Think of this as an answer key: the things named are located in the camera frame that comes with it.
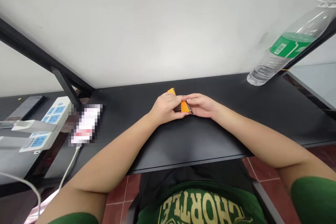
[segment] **water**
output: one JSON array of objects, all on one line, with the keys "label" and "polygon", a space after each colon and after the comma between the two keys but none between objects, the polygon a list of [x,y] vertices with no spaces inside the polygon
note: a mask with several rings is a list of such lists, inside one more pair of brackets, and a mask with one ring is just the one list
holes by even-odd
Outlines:
[{"label": "water", "polygon": [[[315,39],[306,34],[284,33],[285,39],[297,42],[313,42]],[[247,81],[254,86],[261,86],[283,69],[292,59],[275,55],[268,49],[258,66],[247,76]]]}]

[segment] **plastic water bottle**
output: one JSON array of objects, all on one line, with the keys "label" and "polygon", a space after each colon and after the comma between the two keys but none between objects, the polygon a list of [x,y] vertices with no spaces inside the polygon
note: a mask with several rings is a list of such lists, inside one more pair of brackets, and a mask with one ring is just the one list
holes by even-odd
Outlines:
[{"label": "plastic water bottle", "polygon": [[254,86],[265,84],[321,36],[335,15],[334,1],[324,1],[288,27],[274,45],[265,51],[257,67],[247,76],[247,81]]}]

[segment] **orange comb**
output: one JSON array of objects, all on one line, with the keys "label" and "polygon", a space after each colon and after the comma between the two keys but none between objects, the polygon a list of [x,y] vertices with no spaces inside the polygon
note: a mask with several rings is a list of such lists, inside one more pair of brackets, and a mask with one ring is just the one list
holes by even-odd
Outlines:
[{"label": "orange comb", "polygon": [[181,102],[181,112],[188,112],[188,113],[190,112],[189,108],[188,108],[188,105],[187,105],[187,103],[185,101]]},{"label": "orange comb", "polygon": [[175,88],[173,88],[173,87],[171,89],[169,89],[167,92],[172,93],[173,95],[176,95]]},{"label": "orange comb", "polygon": [[[171,89],[169,89],[167,92],[176,95],[175,88],[173,88],[173,87]],[[194,114],[186,101],[182,101],[179,105],[177,105],[174,108],[174,111],[175,112],[187,112],[187,113]]]}]

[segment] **tiled floor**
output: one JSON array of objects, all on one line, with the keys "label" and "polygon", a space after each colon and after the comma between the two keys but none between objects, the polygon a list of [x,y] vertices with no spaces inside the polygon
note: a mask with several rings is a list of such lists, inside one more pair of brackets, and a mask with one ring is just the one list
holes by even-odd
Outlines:
[{"label": "tiled floor", "polygon": [[140,174],[125,176],[108,195],[103,224],[126,223],[128,208],[139,192]]},{"label": "tiled floor", "polygon": [[[336,145],[314,147],[311,153],[336,171]],[[256,157],[243,158],[250,176],[258,180],[286,224],[300,224],[298,215],[276,170],[262,163]],[[135,196],[139,192],[140,174],[125,176],[120,184],[109,194],[103,224],[121,224]]]}]

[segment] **chair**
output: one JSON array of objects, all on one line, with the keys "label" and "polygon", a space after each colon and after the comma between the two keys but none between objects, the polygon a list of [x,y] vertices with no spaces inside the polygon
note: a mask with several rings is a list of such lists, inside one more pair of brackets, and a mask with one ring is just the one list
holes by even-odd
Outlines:
[{"label": "chair", "polygon": [[[255,179],[250,178],[252,187],[254,189],[254,194],[257,197],[259,204],[264,212],[265,219],[268,224],[285,224],[273,205],[271,199],[263,189],[263,186]],[[138,221],[138,214],[140,211],[139,207],[139,194],[135,197],[132,204],[130,205],[127,216],[126,216],[126,224],[136,224]]]}]

